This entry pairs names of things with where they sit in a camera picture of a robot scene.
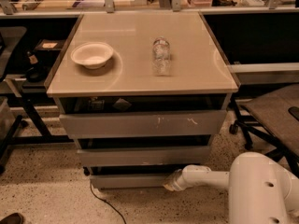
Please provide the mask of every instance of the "black cable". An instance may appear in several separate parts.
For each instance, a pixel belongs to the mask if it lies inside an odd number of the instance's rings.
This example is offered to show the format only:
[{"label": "black cable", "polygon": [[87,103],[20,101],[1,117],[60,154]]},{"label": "black cable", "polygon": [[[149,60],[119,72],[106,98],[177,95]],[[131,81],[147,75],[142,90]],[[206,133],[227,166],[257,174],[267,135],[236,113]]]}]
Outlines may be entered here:
[{"label": "black cable", "polygon": [[116,209],[112,204],[110,204],[107,200],[102,199],[102,198],[99,198],[98,196],[96,196],[96,195],[94,194],[94,192],[93,192],[93,187],[92,187],[92,182],[90,183],[90,186],[91,186],[91,192],[92,192],[93,196],[94,196],[95,198],[97,198],[98,200],[102,201],[103,203],[106,203],[107,205],[109,205],[114,211],[116,211],[116,212],[121,216],[121,218],[122,218],[122,220],[123,220],[123,223],[124,223],[124,224],[127,224],[127,222],[125,221],[125,219],[124,219],[122,213],[121,213],[119,210],[117,210],[117,209]]}]

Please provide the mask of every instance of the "speckled floor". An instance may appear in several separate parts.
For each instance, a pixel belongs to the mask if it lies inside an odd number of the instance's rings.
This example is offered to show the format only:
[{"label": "speckled floor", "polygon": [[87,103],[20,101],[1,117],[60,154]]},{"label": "speckled floor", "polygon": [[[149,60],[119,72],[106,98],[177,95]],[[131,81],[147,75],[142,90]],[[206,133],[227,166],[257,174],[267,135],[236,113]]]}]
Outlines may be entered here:
[{"label": "speckled floor", "polygon": [[[221,133],[213,141],[205,163],[212,170],[228,171],[235,157],[245,151],[242,135],[228,132],[234,119],[230,112]],[[45,118],[45,122],[53,134],[64,133],[56,118]],[[22,131],[23,135],[35,133],[31,127]],[[261,140],[255,141],[256,151],[269,148]],[[74,144],[14,147],[6,168],[0,176],[0,219],[19,212],[26,224],[124,223],[109,205],[93,196]],[[113,204],[128,224],[228,223],[225,190],[210,187],[182,192],[169,192],[164,188],[95,189],[94,193]],[[299,217],[293,217],[292,223],[298,224]]]}]

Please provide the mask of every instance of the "white bowl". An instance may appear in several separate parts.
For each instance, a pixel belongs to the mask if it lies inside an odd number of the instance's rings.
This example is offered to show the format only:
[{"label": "white bowl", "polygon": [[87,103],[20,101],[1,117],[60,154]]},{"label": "white bowl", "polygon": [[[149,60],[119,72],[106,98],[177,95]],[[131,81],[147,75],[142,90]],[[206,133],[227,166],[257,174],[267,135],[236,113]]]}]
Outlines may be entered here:
[{"label": "white bowl", "polygon": [[76,47],[71,53],[71,59],[88,69],[97,69],[104,66],[112,55],[113,48],[109,44],[88,42]]}]

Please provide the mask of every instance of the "shoe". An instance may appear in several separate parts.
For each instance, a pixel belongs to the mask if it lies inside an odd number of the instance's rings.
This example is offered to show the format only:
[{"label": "shoe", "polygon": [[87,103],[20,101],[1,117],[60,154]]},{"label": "shoe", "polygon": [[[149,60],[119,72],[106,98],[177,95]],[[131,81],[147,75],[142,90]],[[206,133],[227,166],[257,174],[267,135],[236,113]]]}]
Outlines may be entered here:
[{"label": "shoe", "polygon": [[0,224],[22,224],[23,218],[19,213],[13,213],[0,220]]}]

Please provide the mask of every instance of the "office chair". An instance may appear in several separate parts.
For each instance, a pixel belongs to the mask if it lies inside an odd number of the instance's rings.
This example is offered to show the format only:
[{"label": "office chair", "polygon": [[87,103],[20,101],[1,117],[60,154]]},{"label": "office chair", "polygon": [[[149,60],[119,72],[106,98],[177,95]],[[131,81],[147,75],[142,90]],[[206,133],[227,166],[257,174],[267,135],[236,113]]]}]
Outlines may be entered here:
[{"label": "office chair", "polygon": [[285,157],[293,174],[299,177],[299,84],[270,91],[240,105],[248,115],[241,115],[235,98],[231,105],[236,121],[230,126],[230,133],[236,134],[240,127],[246,149],[252,149],[250,133],[273,145],[276,149],[265,155],[274,161]]}]

